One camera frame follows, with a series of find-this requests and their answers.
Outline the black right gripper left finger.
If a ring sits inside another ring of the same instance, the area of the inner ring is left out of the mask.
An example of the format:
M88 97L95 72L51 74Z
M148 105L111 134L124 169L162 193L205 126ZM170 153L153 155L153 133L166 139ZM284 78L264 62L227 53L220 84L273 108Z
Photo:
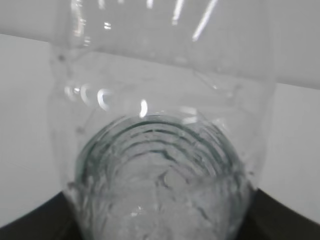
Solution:
M82 234L62 192L0 228L2 240L81 240Z

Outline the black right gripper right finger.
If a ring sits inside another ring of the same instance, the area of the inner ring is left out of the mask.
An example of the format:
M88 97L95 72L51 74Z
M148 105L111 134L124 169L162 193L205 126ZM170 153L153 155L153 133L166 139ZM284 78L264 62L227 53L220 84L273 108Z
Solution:
M239 230L241 240L318 240L320 225L258 190Z

